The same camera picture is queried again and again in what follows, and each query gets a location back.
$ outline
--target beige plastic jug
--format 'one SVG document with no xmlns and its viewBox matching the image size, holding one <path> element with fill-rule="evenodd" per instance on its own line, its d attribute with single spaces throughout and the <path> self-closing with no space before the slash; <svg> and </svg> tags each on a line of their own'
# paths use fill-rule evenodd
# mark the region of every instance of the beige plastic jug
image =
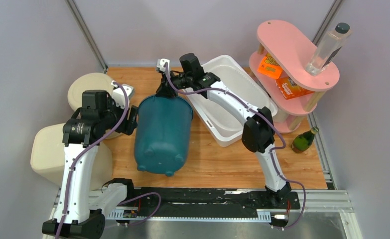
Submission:
<svg viewBox="0 0 390 239">
<path fill-rule="evenodd" d="M 63 125 L 56 124 L 41 129 L 33 142 L 30 165 L 42 177 L 61 186 L 64 173 Z M 90 190 L 96 190 L 111 180 L 113 157 L 110 149 L 101 142 L 94 161 Z"/>
</svg>

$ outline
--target bottle cap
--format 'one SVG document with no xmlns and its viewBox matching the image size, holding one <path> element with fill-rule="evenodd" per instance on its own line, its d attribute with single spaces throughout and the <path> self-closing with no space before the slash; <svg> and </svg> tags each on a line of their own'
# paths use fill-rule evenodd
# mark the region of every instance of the bottle cap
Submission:
<svg viewBox="0 0 390 239">
<path fill-rule="evenodd" d="M 311 132 L 312 132 L 313 134 L 318 133 L 318 132 L 319 132 L 318 127 L 316 127 L 316 126 L 312 127 Z"/>
<path fill-rule="evenodd" d="M 336 26 L 336 32 L 346 34 L 350 30 L 350 26 L 347 23 L 341 22 Z"/>
</svg>

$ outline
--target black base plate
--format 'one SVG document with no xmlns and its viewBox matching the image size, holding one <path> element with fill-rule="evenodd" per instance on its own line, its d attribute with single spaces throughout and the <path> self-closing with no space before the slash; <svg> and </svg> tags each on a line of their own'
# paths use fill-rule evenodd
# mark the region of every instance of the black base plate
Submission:
<svg viewBox="0 0 390 239">
<path fill-rule="evenodd" d="M 287 201 L 290 201 L 292 209 L 300 209 L 296 192 L 290 192 L 283 202 L 275 204 L 267 196 L 267 191 L 226 193 L 236 190 L 143 187 L 135 189 L 134 193 L 135 196 L 149 192 L 159 193 L 161 206 L 155 213 L 158 217 L 256 218 L 257 209 L 287 209 Z M 149 199 L 142 198 L 138 216 L 150 215 L 157 204 L 158 198 L 155 195 Z"/>
<path fill-rule="evenodd" d="M 42 233 L 55 236 L 59 223 L 57 220 L 48 220 L 42 224 Z M 104 232 L 105 217 L 101 209 L 91 210 L 89 218 L 81 223 L 64 223 L 60 237 L 76 239 L 99 239 Z"/>
</svg>

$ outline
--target red wire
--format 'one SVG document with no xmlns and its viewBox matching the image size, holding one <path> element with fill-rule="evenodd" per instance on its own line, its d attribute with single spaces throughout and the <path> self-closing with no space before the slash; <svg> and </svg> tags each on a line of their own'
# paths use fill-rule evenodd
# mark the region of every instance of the red wire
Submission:
<svg viewBox="0 0 390 239">
<path fill-rule="evenodd" d="M 291 209 L 291 203 L 290 203 L 290 201 L 289 201 L 289 200 L 287 200 L 287 211 L 286 211 L 286 213 L 285 213 L 285 214 L 288 214 L 288 213 L 289 213 L 289 211 L 290 211 L 290 209 Z"/>
</svg>

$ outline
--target wooden table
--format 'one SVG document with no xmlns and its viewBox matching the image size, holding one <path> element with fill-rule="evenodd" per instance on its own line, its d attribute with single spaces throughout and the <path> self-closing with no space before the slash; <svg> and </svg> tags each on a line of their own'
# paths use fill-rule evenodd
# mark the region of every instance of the wooden table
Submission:
<svg viewBox="0 0 390 239">
<path fill-rule="evenodd" d="M 119 83 L 135 88 L 131 104 L 138 106 L 147 96 L 155 94 L 160 74 L 153 67 L 110 67 L 109 76 Z M 284 134 L 290 145 L 300 133 L 310 129 L 305 119 L 294 133 Z M 105 140 L 113 152 L 113 177 L 133 180 L 138 187 L 191 187 L 191 188 L 264 188 L 265 180 L 255 155 L 245 149 L 242 142 L 220 147 L 209 131 L 194 114 L 189 156 L 186 164 L 173 177 L 139 172 L 133 157 L 135 133 Z M 276 145 L 281 145 L 275 137 Z M 307 189 L 327 189 L 316 147 L 305 153 L 294 153 L 290 147 L 277 151 L 281 168 L 288 179 L 302 182 Z"/>
</svg>

